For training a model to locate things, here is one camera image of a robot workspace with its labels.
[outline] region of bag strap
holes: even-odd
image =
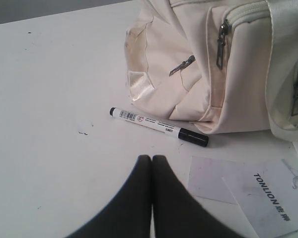
[[[298,141],[298,128],[283,118],[275,101],[284,81],[298,61],[298,0],[266,0],[272,20],[272,48],[266,78],[266,106],[272,133]]]

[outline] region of gray wall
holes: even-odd
[[[0,0],[0,24],[126,0]]]

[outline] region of black marker cap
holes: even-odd
[[[116,109],[116,108],[111,108],[111,109],[110,109],[109,114],[110,114],[111,116],[113,115],[113,112],[114,112],[115,109]]]
[[[178,138],[203,147],[206,147],[209,142],[208,136],[184,128],[180,129]]]

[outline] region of cream bag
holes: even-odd
[[[298,141],[298,0],[141,2],[125,43],[137,108]]]

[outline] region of marker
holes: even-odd
[[[171,135],[173,137],[176,137],[181,140],[185,140],[203,147],[206,147],[209,142],[209,137],[206,135],[202,135],[184,128],[179,128],[177,126],[170,125],[152,118],[147,118],[135,113],[127,112],[119,108],[111,108],[109,114],[114,118],[126,120],[134,124],[149,127],[151,129],[161,131],[167,135]]]

